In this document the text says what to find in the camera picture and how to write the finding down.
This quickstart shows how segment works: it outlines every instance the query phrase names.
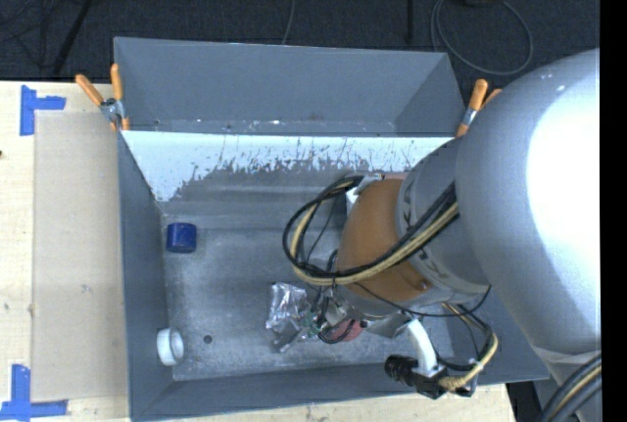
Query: wire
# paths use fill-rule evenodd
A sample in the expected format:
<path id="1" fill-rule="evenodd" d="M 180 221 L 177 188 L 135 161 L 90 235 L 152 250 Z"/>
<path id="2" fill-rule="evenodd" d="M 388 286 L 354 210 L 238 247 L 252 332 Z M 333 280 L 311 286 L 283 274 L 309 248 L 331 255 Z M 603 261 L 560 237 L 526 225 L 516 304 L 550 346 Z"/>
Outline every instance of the wire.
<path id="1" fill-rule="evenodd" d="M 481 352 L 479 352 L 479 346 L 477 346 L 477 341 L 474 338 L 474 333 L 472 332 L 472 328 L 470 328 L 470 325 L 474 325 L 477 326 L 479 328 L 479 326 L 474 323 L 473 321 L 471 321 L 467 315 L 459 315 L 459 311 L 452 305 L 447 304 L 447 303 L 442 303 L 442 307 L 448 309 L 450 312 L 453 312 L 454 314 L 457 314 L 459 317 L 459 320 L 461 321 L 461 323 L 463 324 L 463 326 L 466 328 L 466 330 L 468 331 L 468 335 L 470 335 L 470 340 L 472 341 L 472 346 L 474 347 L 474 353 L 479 356 L 481 355 Z"/>
<path id="2" fill-rule="evenodd" d="M 596 383 L 595 379 L 601 378 L 602 356 L 599 354 L 590 361 L 578 368 L 568 379 L 555 391 L 549 402 L 545 405 L 542 413 L 538 416 L 537 422 L 553 421 L 554 417 L 561 411 L 566 410 L 565 406 L 569 404 L 573 397 L 581 398 L 584 395 L 578 395 L 582 390 L 590 384 Z"/>
<path id="3" fill-rule="evenodd" d="M 335 209 L 337 208 L 337 205 L 340 202 L 340 199 L 342 199 L 342 196 L 338 196 L 337 198 L 335 198 L 335 201 L 333 201 L 333 205 L 331 206 L 331 210 L 329 211 L 329 215 L 326 218 L 326 221 L 324 222 L 324 225 L 320 229 L 320 233 L 315 238 L 315 241 L 313 241 L 312 247 L 310 248 L 310 252 L 307 254 L 307 262 L 310 261 L 310 258 L 312 257 L 312 253 L 314 252 L 315 247 L 320 242 L 320 239 L 322 238 L 322 235 L 324 234 L 324 231 L 326 230 L 326 228 L 329 226 L 329 223 L 331 223 L 331 218 L 333 217 L 333 213 L 335 213 Z M 335 252 L 333 252 L 333 254 L 331 254 L 331 257 L 334 258 L 335 255 L 337 255 L 337 250 Z"/>
<path id="4" fill-rule="evenodd" d="M 362 176 L 349 179 L 347 182 L 341 180 L 327 187 L 317 198 L 301 207 L 287 223 L 283 232 L 283 250 L 294 265 L 296 274 L 308 283 L 316 286 L 332 286 L 335 284 L 350 284 L 372 277 L 379 272 L 412 256 L 417 250 L 433 239 L 446 225 L 458 216 L 457 202 L 453 201 L 450 207 L 439 214 L 422 232 L 415 235 L 423 224 L 429 219 L 437 209 L 441 209 L 447 202 L 455 196 L 455 183 L 451 183 L 440 197 L 431 205 L 420 220 L 412 226 L 406 234 L 385 254 L 379 258 L 357 267 L 339 270 L 335 272 L 324 271 L 315 265 L 311 265 L 299 260 L 299 253 L 302 251 L 305 232 L 317 211 L 318 206 L 325 200 L 335 197 L 338 194 L 345 194 L 351 187 L 357 186 L 362 181 Z M 289 231 L 294 222 L 303 215 L 298 223 L 291 244 L 288 243 Z"/>
<path id="5" fill-rule="evenodd" d="M 499 348 L 499 337 L 497 334 L 492 332 L 490 334 L 490 347 L 486 351 L 486 353 L 481 356 L 472 367 L 470 371 L 461 376 L 447 376 L 442 377 L 438 380 L 438 384 L 442 386 L 447 391 L 456 391 L 457 389 L 463 388 L 468 382 L 470 382 L 474 377 L 476 377 L 479 373 L 481 373 L 484 367 L 490 362 L 497 349 Z"/>
<path id="6" fill-rule="evenodd" d="M 292 0 L 292 5 L 290 6 L 290 18 L 287 21 L 285 32 L 283 32 L 283 39 L 281 40 L 281 44 L 285 44 L 287 42 L 287 37 L 290 34 L 290 29 L 292 28 L 292 22 L 294 21 L 295 11 L 296 11 L 296 0 Z"/>
<path id="7" fill-rule="evenodd" d="M 582 387 L 572 398 L 570 398 L 559 411 L 550 419 L 551 422 L 564 422 L 575 411 L 580 409 L 588 399 L 603 388 L 603 378 L 601 373 L 593 381 Z"/>
<path id="8" fill-rule="evenodd" d="M 367 291 L 368 293 L 370 293 L 373 297 L 375 297 L 376 299 L 380 300 L 381 302 L 384 302 L 385 304 L 391 305 L 392 307 L 397 308 L 398 310 L 401 310 L 402 312 L 409 314 L 413 317 L 460 317 L 461 315 L 470 315 L 473 312 L 475 312 L 479 307 L 481 307 L 481 305 L 483 305 L 486 302 L 486 299 L 488 298 L 488 295 L 490 294 L 490 290 L 492 290 L 492 286 L 488 287 L 488 290 L 486 290 L 486 293 L 483 294 L 483 296 L 481 297 L 481 300 L 477 303 L 477 305 L 475 305 L 472 309 L 470 310 L 466 310 L 460 313 L 451 313 L 451 314 L 433 314 L 433 313 L 429 313 L 429 312 L 419 312 L 417 310 L 413 310 L 410 309 L 408 307 L 404 307 L 402 305 L 396 304 L 392 301 L 389 301 L 383 297 L 381 297 L 380 295 L 375 294 L 373 291 L 369 290 L 368 288 L 366 288 L 362 283 L 355 283 L 357 286 L 359 286 L 360 288 L 362 288 L 363 290 Z"/>
<path id="9" fill-rule="evenodd" d="M 349 333 L 351 333 L 351 330 L 353 330 L 353 327 L 355 326 L 355 323 L 356 323 L 355 319 L 351 319 L 351 322 L 346 327 L 346 330 L 344 330 L 342 332 L 342 334 L 339 337 L 335 338 L 335 339 L 327 339 L 326 336 L 324 335 L 324 332 L 319 332 L 317 334 L 317 336 L 325 344 L 339 344 L 340 342 L 342 342 L 344 339 L 346 339 L 349 336 Z"/>
<path id="10" fill-rule="evenodd" d="M 449 48 L 449 51 L 453 55 L 455 55 L 459 60 L 461 60 L 467 66 L 472 67 L 473 69 L 479 70 L 481 72 L 488 73 L 491 75 L 514 75 L 527 68 L 527 66 L 531 62 L 531 59 L 533 58 L 533 52 L 534 52 L 533 37 L 531 34 L 531 30 L 529 29 L 529 26 L 527 25 L 525 20 L 508 2 L 501 0 L 501 4 L 503 4 L 503 6 L 505 6 L 508 10 L 510 10 L 514 14 L 514 16 L 518 19 L 518 21 L 522 24 L 522 27 L 524 28 L 524 31 L 527 35 L 527 42 L 529 44 L 527 57 L 525 58 L 524 62 L 520 65 L 520 67 L 514 70 L 490 70 L 490 69 L 486 69 L 481 66 L 478 66 L 476 64 L 473 64 L 472 62 L 467 60 L 464 56 L 461 55 L 461 53 L 457 49 L 453 47 L 453 45 L 449 42 L 449 40 L 444 35 L 444 32 L 442 30 L 441 20 L 440 20 L 440 12 L 442 10 L 442 6 L 445 3 L 445 1 L 446 0 L 438 0 L 433 7 L 433 11 L 431 12 L 431 42 L 433 43 L 433 51 L 437 51 L 437 36 L 439 36 L 439 38 L 442 40 L 442 42 L 444 42 L 447 48 Z"/>
<path id="11" fill-rule="evenodd" d="M 474 316 L 474 311 L 477 310 L 481 305 L 483 305 L 485 303 L 486 299 L 488 298 L 488 294 L 490 293 L 490 290 L 492 289 L 492 286 L 488 287 L 488 290 L 483 295 L 483 297 L 481 298 L 479 303 L 475 307 L 473 307 L 471 310 L 463 310 L 463 311 L 455 310 L 455 312 L 453 312 L 451 314 L 431 314 L 431 313 L 425 313 L 425 312 L 418 312 L 416 310 L 412 310 L 412 309 L 403 307 L 401 305 L 395 304 L 393 302 L 388 301 L 387 299 L 384 299 L 381 296 L 376 295 L 374 292 L 368 290 L 361 283 L 356 283 L 356 284 L 360 288 L 363 288 L 368 293 L 373 295 L 376 299 L 378 299 L 378 300 L 380 300 L 382 302 L 385 302 L 386 304 L 389 304 L 389 305 L 392 305 L 394 307 L 397 307 L 398 309 L 400 309 L 400 310 L 402 310 L 402 311 L 406 312 L 407 314 L 410 314 L 410 315 L 412 315 L 414 317 L 462 317 L 462 316 L 466 316 L 466 315 L 471 315 L 475 319 L 477 319 L 477 321 L 478 321 L 477 326 L 480 326 L 480 327 L 483 327 L 483 325 L 480 325 L 479 322 L 481 322 L 481 323 L 483 323 L 483 322 L 478 320 L 478 318 L 476 318 L 476 316 Z M 487 327 L 486 328 L 486 332 L 488 334 L 486 345 L 484 346 L 482 353 L 478 354 L 479 357 L 478 357 L 477 360 L 474 361 L 474 364 L 472 366 L 468 367 L 467 365 L 460 365 L 460 364 L 455 364 L 455 363 L 449 363 L 446 360 L 442 360 L 441 356 L 439 354 L 437 354 L 438 355 L 438 359 L 441 360 L 441 362 L 443 364 L 449 363 L 451 365 L 451 367 L 454 368 L 454 369 L 457 369 L 459 371 L 466 371 L 466 373 L 464 375 L 461 375 L 461 376 L 447 376 L 447 377 L 442 377 L 441 379 L 438 380 L 438 384 L 440 386 L 442 386 L 444 389 L 446 389 L 447 391 L 454 392 L 454 391 L 456 391 L 458 389 L 463 388 L 466 384 L 468 384 L 468 382 L 470 382 L 474 377 L 476 377 L 479 373 L 481 373 L 481 371 L 483 371 L 484 367 L 490 362 L 490 360 L 492 359 L 492 357 L 496 353 L 497 349 L 499 348 L 499 338 L 494 333 L 494 331 L 492 331 L 492 328 L 490 328 L 487 325 L 485 325 L 485 326 Z"/>

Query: black cable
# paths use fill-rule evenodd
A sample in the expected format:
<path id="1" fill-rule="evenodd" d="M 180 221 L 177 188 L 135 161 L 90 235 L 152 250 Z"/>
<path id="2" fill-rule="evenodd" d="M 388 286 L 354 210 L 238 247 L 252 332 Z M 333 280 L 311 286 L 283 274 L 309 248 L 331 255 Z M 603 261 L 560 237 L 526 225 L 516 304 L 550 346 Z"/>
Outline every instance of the black cable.
<path id="1" fill-rule="evenodd" d="M 292 0 L 292 5 L 290 6 L 290 17 L 287 21 L 285 32 L 283 32 L 283 39 L 281 40 L 281 44 L 285 44 L 287 42 L 287 38 L 290 34 L 290 29 L 292 28 L 292 22 L 294 21 L 295 11 L 296 11 L 296 0 Z"/>
<path id="2" fill-rule="evenodd" d="M 372 268 L 373 266 L 385 261 L 386 259 L 388 259 L 389 257 L 391 257 L 400 247 L 402 247 L 407 241 L 409 241 L 421 228 L 422 226 L 426 223 L 426 221 L 434 214 L 435 211 L 437 211 L 438 209 L 441 209 L 442 206 L 450 201 L 452 199 L 452 197 L 455 194 L 455 183 L 452 182 L 445 190 L 444 192 L 436 199 L 436 201 L 427 209 L 427 211 L 421 216 L 421 218 L 416 222 L 416 224 L 414 224 L 411 228 L 408 229 L 408 231 L 405 233 L 405 235 L 403 235 L 401 237 L 401 239 L 392 247 L 390 248 L 386 253 L 384 253 L 383 255 L 381 255 L 380 257 L 376 258 L 375 260 L 363 264 L 363 265 L 359 265 L 356 267 L 351 267 L 348 269 L 344 269 L 344 270 L 336 270 L 333 272 L 329 272 L 329 271 L 325 271 L 323 269 L 321 269 L 320 267 L 316 266 L 316 265 L 312 265 L 310 263 L 307 263 L 305 261 L 301 261 L 298 260 L 298 257 L 300 255 L 300 249 L 302 247 L 302 241 L 303 238 L 305 237 L 305 233 L 307 232 L 307 228 L 309 227 L 309 224 L 312 222 L 312 219 L 314 218 L 314 214 L 311 215 L 311 217 L 309 218 L 309 220 L 307 221 L 307 223 L 304 225 L 304 228 L 302 230 L 302 237 L 299 240 L 299 244 L 298 244 L 298 252 L 296 254 L 296 258 L 293 258 L 291 255 L 291 250 L 288 244 L 288 237 L 289 237 L 289 232 L 291 231 L 292 225 L 294 224 L 294 222 L 296 221 L 297 218 L 299 218 L 305 211 L 307 211 L 309 208 L 313 207 L 313 206 L 319 206 L 319 204 L 321 204 L 323 201 L 335 197 L 338 194 L 345 194 L 345 192 L 347 190 L 350 190 L 352 187 L 356 186 L 358 183 L 356 183 L 355 185 L 350 185 L 347 187 L 342 188 L 341 190 L 338 191 L 334 191 L 333 190 L 333 186 L 329 186 L 327 187 L 327 189 L 325 189 L 322 193 L 320 193 L 314 200 L 310 201 L 309 203 L 307 203 L 306 205 L 304 205 L 303 207 L 301 207 L 288 221 L 285 230 L 283 232 L 283 250 L 285 252 L 285 255 L 287 256 L 287 258 L 289 259 L 289 261 L 294 264 L 295 266 L 299 267 L 302 270 L 305 270 L 308 272 L 309 275 L 314 276 L 314 277 L 325 277 L 328 279 L 335 279 L 337 277 L 343 277 L 343 276 L 350 276 L 350 275 L 354 275 L 354 274 L 359 274 L 361 272 L 364 272 L 365 270 L 368 270 L 370 268 Z M 451 221 L 453 221 L 456 217 L 453 217 L 449 220 L 449 223 Z M 401 263 L 402 261 L 404 261 L 405 259 L 411 257 L 415 252 L 417 252 L 418 250 L 420 250 L 421 247 L 416 247 L 415 250 L 413 250 L 412 252 L 410 252 L 409 254 L 407 254 L 402 260 L 399 260 L 399 263 Z"/>
<path id="3" fill-rule="evenodd" d="M 355 326 L 355 319 L 351 319 L 351 322 L 349 323 L 349 325 L 346 327 L 346 330 L 344 330 L 342 332 L 342 334 L 335 338 L 335 339 L 327 339 L 324 336 L 323 332 L 319 332 L 317 334 L 318 338 L 321 339 L 325 344 L 339 344 L 340 342 L 342 342 L 344 339 L 346 339 L 349 336 L 349 333 L 351 333 L 351 330 L 353 329 L 353 326 Z"/>
<path id="4" fill-rule="evenodd" d="M 324 234 L 324 231 L 326 230 L 326 228 L 329 226 L 329 223 L 331 223 L 331 218 L 333 218 L 333 213 L 335 213 L 335 209 L 337 208 L 337 205 L 339 204 L 340 199 L 342 199 L 342 196 L 338 196 L 333 201 L 333 205 L 331 205 L 331 210 L 329 212 L 329 215 L 326 218 L 326 221 L 324 222 L 324 225 L 320 229 L 320 233 L 315 238 L 315 241 L 313 241 L 312 247 L 310 248 L 310 252 L 307 254 L 307 259 L 306 259 L 307 262 L 310 261 L 310 258 L 312 257 L 312 253 L 314 252 L 315 247 L 320 242 L 320 239 L 322 238 L 322 235 Z"/>
<path id="5" fill-rule="evenodd" d="M 539 418 L 538 422 L 565 422 L 567 418 L 580 409 L 588 399 L 603 388 L 603 377 L 601 373 L 588 384 L 581 388 L 571 399 L 569 399 L 553 416 L 549 418 Z"/>
<path id="6" fill-rule="evenodd" d="M 460 61 L 465 63 L 467 66 L 472 67 L 473 69 L 476 69 L 476 70 L 479 70 L 481 72 L 488 73 L 491 75 L 514 75 L 527 68 L 527 66 L 531 62 L 531 59 L 533 58 L 533 51 L 534 51 L 533 37 L 531 34 L 531 30 L 529 29 L 529 26 L 527 25 L 525 20 L 508 2 L 506 2 L 505 0 L 500 0 L 501 4 L 503 4 L 503 6 L 505 6 L 508 10 L 510 10 L 514 14 L 514 16 L 518 19 L 518 21 L 522 24 L 522 27 L 524 28 L 524 31 L 527 35 L 527 41 L 529 43 L 529 50 L 527 53 L 527 58 L 524 60 L 522 65 L 520 65 L 520 67 L 514 70 L 490 70 L 490 69 L 485 69 L 483 67 L 480 67 L 468 61 L 465 57 L 461 55 L 461 53 L 457 49 L 453 47 L 453 45 L 449 42 L 449 40 L 444 35 L 444 32 L 442 30 L 441 20 L 440 20 L 440 12 L 442 10 L 442 6 L 445 3 L 445 1 L 446 0 L 438 0 L 433 7 L 433 11 L 431 12 L 431 42 L 433 44 L 433 51 L 437 51 L 437 38 L 436 37 L 437 35 L 439 35 L 439 38 L 442 40 L 442 42 L 444 42 L 444 44 L 447 46 L 449 51 L 453 55 L 455 55 Z"/>
<path id="7" fill-rule="evenodd" d="M 70 53 L 70 50 L 74 44 L 76 36 L 78 35 L 78 31 L 80 30 L 82 26 L 82 23 L 87 15 L 87 12 L 89 11 L 89 7 L 91 6 L 92 1 L 93 0 L 85 0 L 83 2 L 80 8 L 80 11 L 78 12 L 78 16 L 76 17 L 76 20 L 72 24 L 72 28 L 70 29 L 70 32 L 66 36 L 66 39 L 61 45 L 61 50 L 59 51 L 59 55 L 57 55 L 57 59 L 55 60 L 55 63 L 53 64 L 54 75 L 58 75 L 61 72 L 61 68 L 66 62 L 66 58 L 68 57 L 68 54 Z"/>
<path id="8" fill-rule="evenodd" d="M 479 301 L 479 303 L 473 307 L 470 310 L 466 310 L 466 311 L 462 311 L 459 314 L 431 314 L 428 312 L 419 312 L 417 310 L 412 310 L 410 308 L 404 307 L 402 305 L 396 304 L 394 302 L 391 302 L 387 299 L 384 299 L 383 297 L 381 297 L 380 295 L 375 294 L 373 291 L 367 289 L 362 283 L 352 283 L 354 285 L 359 286 L 360 288 L 362 288 L 363 290 L 365 290 L 366 292 L 370 293 L 373 297 L 375 297 L 376 299 L 380 300 L 381 302 L 384 302 L 387 305 L 391 305 L 392 307 L 397 308 L 398 310 L 401 310 L 402 312 L 409 314 L 413 317 L 460 317 L 460 316 L 466 316 L 466 315 L 470 315 L 472 314 L 474 311 L 476 311 L 479 307 L 481 307 L 481 305 L 483 305 L 486 302 L 486 299 L 488 298 L 488 295 L 490 294 L 490 290 L 492 290 L 492 285 L 490 285 L 488 287 L 488 290 L 486 290 L 486 293 L 483 294 L 483 296 L 481 297 L 481 300 Z"/>
<path id="9" fill-rule="evenodd" d="M 593 357 L 590 361 L 579 367 L 566 381 L 555 391 L 549 402 L 545 405 L 536 422 L 548 422 L 552 420 L 552 414 L 568 396 L 572 389 L 583 379 L 602 365 L 602 355 Z"/>

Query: blue tape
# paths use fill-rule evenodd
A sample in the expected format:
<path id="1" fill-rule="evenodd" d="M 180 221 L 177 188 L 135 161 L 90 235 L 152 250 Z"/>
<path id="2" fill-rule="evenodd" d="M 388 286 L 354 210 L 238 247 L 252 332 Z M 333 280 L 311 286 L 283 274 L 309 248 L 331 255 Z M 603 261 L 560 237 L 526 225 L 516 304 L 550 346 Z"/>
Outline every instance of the blue tape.
<path id="1" fill-rule="evenodd" d="M 22 85 L 22 107 L 20 113 L 20 135 L 35 132 L 35 111 L 62 111 L 66 106 L 63 97 L 37 98 L 37 91 Z"/>
<path id="2" fill-rule="evenodd" d="M 54 417 L 67 413 L 67 399 L 30 402 L 30 369 L 14 364 L 11 366 L 11 375 L 11 400 L 2 402 L 0 420 L 29 422 L 31 417 Z"/>

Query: yellow cable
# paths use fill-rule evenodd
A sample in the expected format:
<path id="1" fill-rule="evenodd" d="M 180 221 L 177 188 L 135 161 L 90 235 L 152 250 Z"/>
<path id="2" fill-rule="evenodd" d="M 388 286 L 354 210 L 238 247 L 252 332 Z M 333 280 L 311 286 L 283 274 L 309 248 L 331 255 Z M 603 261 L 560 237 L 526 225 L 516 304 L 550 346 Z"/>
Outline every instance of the yellow cable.
<path id="1" fill-rule="evenodd" d="M 470 382 L 476 375 L 478 375 L 483 370 L 485 365 L 490 362 L 492 356 L 494 356 L 497 348 L 499 347 L 499 338 L 494 332 L 492 332 L 491 338 L 492 345 L 486 351 L 485 355 L 476 362 L 475 366 L 470 371 L 468 371 L 468 373 L 458 377 L 442 377 L 440 380 L 438 380 L 438 384 L 440 384 L 440 386 L 442 386 L 447 391 L 452 392 L 456 391 L 459 388 L 462 388 L 468 382 Z"/>
<path id="2" fill-rule="evenodd" d="M 572 387 L 572 389 L 568 392 L 568 394 L 566 396 L 564 396 L 564 399 L 561 401 L 561 403 L 557 406 L 557 408 L 555 409 L 555 412 L 552 415 L 552 417 L 554 417 L 556 413 L 559 413 L 561 408 L 565 404 L 567 404 L 573 396 L 575 396 L 577 393 L 579 393 L 579 391 L 581 391 L 584 387 L 586 387 L 590 382 L 595 380 L 595 378 L 597 378 L 600 374 L 601 374 L 601 365 L 597 366 L 588 375 L 583 377 L 577 384 L 575 384 Z"/>
<path id="3" fill-rule="evenodd" d="M 296 253 L 297 253 L 301 234 L 303 230 L 305 229 L 305 225 L 307 225 L 311 217 L 314 215 L 315 208 L 316 208 L 316 205 L 312 205 L 306 211 L 306 213 L 303 216 L 303 219 L 296 227 L 294 237 L 292 238 L 292 243 L 290 246 L 290 256 L 293 259 L 296 259 Z M 357 283 L 359 281 L 363 281 L 364 279 L 368 279 L 378 274 L 379 272 L 391 267 L 395 263 L 401 261 L 403 258 L 411 254 L 413 251 L 423 246 L 427 241 L 429 241 L 429 239 L 431 239 L 442 228 L 444 228 L 457 214 L 458 214 L 458 204 L 457 202 L 455 202 L 441 216 L 439 216 L 436 220 L 434 220 L 431 224 L 429 224 L 420 234 L 418 234 L 416 237 L 414 237 L 413 239 L 411 239 L 410 241 L 402 245 L 390 257 L 386 258 L 385 260 L 382 260 L 381 262 L 377 263 L 373 267 L 370 267 L 362 272 L 358 272 L 357 274 L 352 274 L 350 276 L 338 276 L 336 278 L 315 277 L 315 276 L 310 276 L 303 269 L 301 269 L 300 267 L 296 267 L 296 266 L 294 266 L 294 272 L 303 281 L 306 281 L 316 286 L 332 286 L 333 284 L 348 285 L 351 283 Z"/>

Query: aluminum foil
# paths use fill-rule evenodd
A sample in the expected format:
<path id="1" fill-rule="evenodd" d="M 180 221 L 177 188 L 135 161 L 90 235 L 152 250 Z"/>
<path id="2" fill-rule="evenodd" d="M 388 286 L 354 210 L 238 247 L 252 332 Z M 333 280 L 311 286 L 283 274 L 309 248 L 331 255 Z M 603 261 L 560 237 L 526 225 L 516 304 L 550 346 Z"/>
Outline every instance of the aluminum foil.
<path id="1" fill-rule="evenodd" d="M 288 283 L 270 287 L 270 306 L 265 328 L 274 332 L 272 344 L 278 352 L 317 335 L 307 291 Z"/>

